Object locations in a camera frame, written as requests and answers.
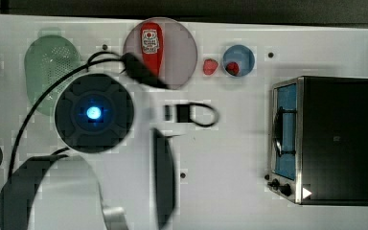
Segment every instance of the small red object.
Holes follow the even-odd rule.
[[[158,77],[163,59],[163,32],[157,23],[146,22],[142,25],[140,35],[143,62]]]
[[[218,68],[218,62],[214,59],[206,59],[204,60],[204,66],[203,66],[203,71],[205,75],[212,75],[215,73],[215,71]]]
[[[237,75],[238,75],[238,73],[239,73],[239,65],[238,65],[238,63],[237,63],[237,62],[230,62],[230,63],[228,63],[228,64],[226,65],[225,70],[226,70],[229,74],[231,74],[231,75],[233,75],[233,76],[237,76]]]

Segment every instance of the red bottle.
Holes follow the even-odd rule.
[[[146,22],[140,30],[140,35],[142,37],[143,62],[158,77],[163,59],[163,33],[161,28],[154,22]]]

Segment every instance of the oven window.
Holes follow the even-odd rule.
[[[280,87],[277,89],[277,110],[285,111],[297,109],[296,84]],[[276,154],[275,173],[288,179],[295,179],[295,113],[283,113],[283,137],[281,155]]]

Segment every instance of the metal frame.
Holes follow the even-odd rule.
[[[282,196],[291,202],[301,204],[302,203],[302,136],[303,136],[303,98],[302,95],[304,95],[304,77],[300,77],[293,80],[286,80],[280,83],[276,83],[272,86],[272,118],[271,118],[271,133],[270,137],[273,136],[274,133],[274,119],[275,119],[275,113],[276,113],[276,107],[277,107],[277,88],[287,86],[290,84],[296,84],[297,86],[297,122],[296,122],[296,129],[295,129],[295,180],[291,180],[288,178],[285,178],[283,176],[280,176],[279,174],[276,174],[274,172],[274,169],[276,167],[276,151],[273,148],[273,143],[270,140],[269,145],[269,161],[271,166],[271,174],[270,174],[270,180],[277,179],[279,180],[280,184],[289,184],[291,187],[291,195],[285,196],[280,191],[275,191],[270,187],[270,190],[279,196]]]

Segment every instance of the oven control knob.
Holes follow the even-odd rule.
[[[279,189],[280,182],[277,179],[273,179],[271,182],[268,182],[267,185],[277,191]]]
[[[290,196],[291,195],[291,187],[289,186],[289,184],[282,185],[279,188],[280,188],[280,192],[284,196]]]

